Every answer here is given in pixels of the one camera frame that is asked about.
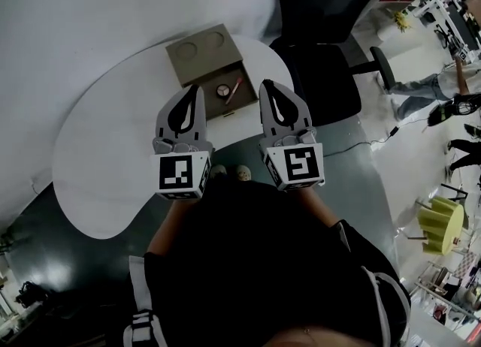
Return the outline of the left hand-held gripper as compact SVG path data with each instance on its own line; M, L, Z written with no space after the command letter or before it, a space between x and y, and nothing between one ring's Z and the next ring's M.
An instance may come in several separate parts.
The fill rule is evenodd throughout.
M154 190L170 201L202 198L212 165L211 143L196 146L167 139L182 134L193 141L206 140L204 91L196 84L177 92L159 111L156 120L155 154L150 156Z

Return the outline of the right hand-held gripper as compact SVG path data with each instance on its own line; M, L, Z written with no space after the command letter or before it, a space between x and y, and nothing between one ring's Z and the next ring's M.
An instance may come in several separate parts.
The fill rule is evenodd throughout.
M316 141L309 108L289 87L264 79L259 89L259 105L264 135L259 142L262 161L279 191L325 184L322 144ZM282 128L303 129L283 137Z

